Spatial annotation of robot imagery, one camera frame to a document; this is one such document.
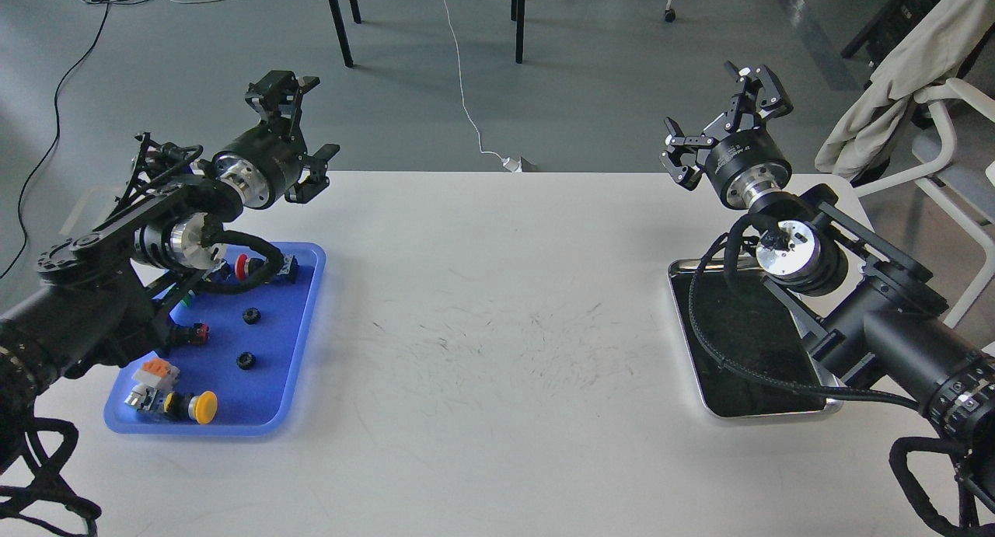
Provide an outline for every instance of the blue tray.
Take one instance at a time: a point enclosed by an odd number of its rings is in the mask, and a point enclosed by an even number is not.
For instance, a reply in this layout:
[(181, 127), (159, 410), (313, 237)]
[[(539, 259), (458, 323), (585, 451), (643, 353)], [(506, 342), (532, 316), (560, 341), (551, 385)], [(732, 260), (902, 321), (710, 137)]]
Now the blue tray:
[[(236, 295), (201, 294), (170, 314), (180, 325), (199, 322), (210, 327), (206, 345), (178, 347), (164, 358), (180, 368), (177, 392), (201, 394), (210, 389), (218, 396), (218, 412), (212, 423), (201, 426), (192, 420), (160, 420), (157, 414), (139, 413), (125, 405), (124, 398), (135, 385), (131, 374), (156, 356), (152, 352), (117, 375), (103, 406), (107, 427), (121, 434), (258, 437), (280, 426), (294, 399), (326, 257), (313, 243), (280, 242), (274, 246), (298, 258), (294, 284), (265, 284)], [(258, 256), (232, 247), (226, 258), (234, 263), (239, 253)], [(255, 325), (242, 321), (242, 311), (249, 307), (258, 308), (262, 315)], [(256, 355), (256, 364), (249, 370), (235, 364), (245, 350)]]

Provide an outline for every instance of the yellow button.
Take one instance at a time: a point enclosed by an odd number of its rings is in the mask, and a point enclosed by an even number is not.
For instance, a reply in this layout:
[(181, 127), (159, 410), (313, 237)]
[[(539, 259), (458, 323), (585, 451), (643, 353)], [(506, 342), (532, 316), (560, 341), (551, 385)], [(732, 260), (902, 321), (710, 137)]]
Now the yellow button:
[(208, 424), (214, 420), (217, 412), (218, 396), (214, 392), (203, 392), (197, 396), (197, 402), (193, 405), (193, 420), (199, 424)]

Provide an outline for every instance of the chair leg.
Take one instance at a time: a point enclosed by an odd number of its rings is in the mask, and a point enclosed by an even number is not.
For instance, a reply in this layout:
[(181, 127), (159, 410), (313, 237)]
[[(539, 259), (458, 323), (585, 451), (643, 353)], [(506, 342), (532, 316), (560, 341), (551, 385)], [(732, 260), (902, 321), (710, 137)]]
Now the chair leg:
[(349, 0), (349, 9), (352, 9), (352, 21), (353, 23), (362, 24), (363, 18), (359, 16), (359, 2), (358, 0)]
[(995, 277), (995, 240), (992, 240), (981, 226), (973, 221), (964, 211), (960, 210), (950, 198), (946, 196), (939, 187), (936, 187), (935, 183), (928, 178), (920, 178), (916, 180), (916, 185), (923, 190), (927, 196), (930, 196), (931, 200), (936, 201), (941, 210), (950, 215), (953, 221), (957, 223), (960, 228), (967, 232), (967, 235), (977, 242), (981, 249), (985, 253), (985, 263), (981, 266), (981, 271), (978, 272), (974, 280), (967, 285), (964, 289), (964, 294), (961, 295), (960, 299), (950, 308), (950, 312), (946, 314), (946, 318), (943, 319), (943, 323), (949, 328), (955, 328), (960, 320), (963, 319), (964, 314), (970, 310), (971, 305), (978, 299), (981, 292), (988, 286), (991, 282), (992, 277)]
[(515, 10), (515, 15), (518, 17), (515, 21), (515, 63), (522, 63), (522, 52), (525, 48), (525, 0), (515, 0), (515, 5), (518, 6)]
[(331, 19), (335, 22), (335, 34), (338, 36), (338, 47), (342, 50), (342, 61), (346, 67), (352, 69), (352, 52), (349, 50), (349, 38), (345, 36), (345, 23), (342, 23), (342, 10), (339, 9), (338, 0), (328, 0), (328, 7), (331, 9)]

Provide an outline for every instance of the black nut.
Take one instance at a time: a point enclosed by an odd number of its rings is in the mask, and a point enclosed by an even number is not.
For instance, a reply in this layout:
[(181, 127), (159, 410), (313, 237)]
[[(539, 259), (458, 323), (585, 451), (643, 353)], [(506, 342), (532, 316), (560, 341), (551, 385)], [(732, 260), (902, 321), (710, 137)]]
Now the black nut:
[(256, 355), (246, 352), (241, 353), (237, 359), (235, 359), (235, 364), (239, 365), (242, 370), (249, 370), (253, 366), (256, 366)]
[(242, 312), (242, 321), (245, 321), (249, 325), (258, 322), (262, 317), (263, 315), (260, 314), (259, 310), (256, 310), (256, 308), (249, 308), (246, 311)]

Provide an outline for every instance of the white cable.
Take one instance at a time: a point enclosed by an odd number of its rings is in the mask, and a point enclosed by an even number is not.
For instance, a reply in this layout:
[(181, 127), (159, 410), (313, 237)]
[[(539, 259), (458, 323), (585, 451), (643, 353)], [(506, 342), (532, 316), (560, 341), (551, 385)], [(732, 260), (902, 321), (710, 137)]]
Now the white cable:
[(480, 154), (482, 155), (495, 155), (495, 157), (501, 159), (501, 164), (505, 165), (508, 162), (507, 158), (502, 157), (502, 155), (499, 155), (494, 151), (484, 151), (484, 141), (480, 137), (480, 128), (477, 127), (475, 120), (470, 117), (470, 110), (466, 108), (466, 92), (463, 91), (463, 59), (459, 56), (459, 40), (456, 39), (455, 28), (452, 28), (452, 17), (449, 13), (449, 3), (447, 0), (442, 0), (442, 3), (443, 6), (445, 6), (445, 21), (449, 23), (449, 31), (452, 32), (452, 43), (456, 45), (456, 68), (459, 74), (459, 101), (461, 101), (463, 105), (463, 112), (466, 113), (466, 119), (470, 120), (470, 125), (473, 125), (473, 130), (477, 133), (477, 151), (480, 151)]

